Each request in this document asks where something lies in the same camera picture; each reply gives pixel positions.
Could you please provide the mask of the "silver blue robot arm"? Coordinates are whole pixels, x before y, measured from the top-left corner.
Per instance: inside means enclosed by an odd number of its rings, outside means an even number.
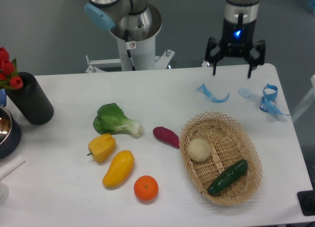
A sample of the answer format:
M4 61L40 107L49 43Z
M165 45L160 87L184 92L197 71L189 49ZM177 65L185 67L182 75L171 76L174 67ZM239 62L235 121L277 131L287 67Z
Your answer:
M249 64L248 77L265 61L265 41L253 42L260 0L226 0L222 37L209 38L203 67L225 57L243 58ZM123 71L169 68L174 52L156 56L156 35L161 14L147 0L89 0L85 13L100 29L116 38Z

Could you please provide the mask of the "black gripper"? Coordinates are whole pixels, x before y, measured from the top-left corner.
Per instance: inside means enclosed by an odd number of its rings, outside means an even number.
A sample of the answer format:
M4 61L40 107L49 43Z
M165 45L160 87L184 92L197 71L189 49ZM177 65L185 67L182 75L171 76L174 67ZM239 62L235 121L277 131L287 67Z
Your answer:
M213 76L216 75L217 63L224 57L248 58L248 79L251 77L253 70L259 65L264 65L266 42L260 40L253 44L255 24L256 20L241 25L226 19L223 20L221 39L220 41L213 37L208 39L204 58L204 61L213 67ZM218 51L212 55L211 51L216 48L218 48ZM258 55L254 57L251 50L254 50Z

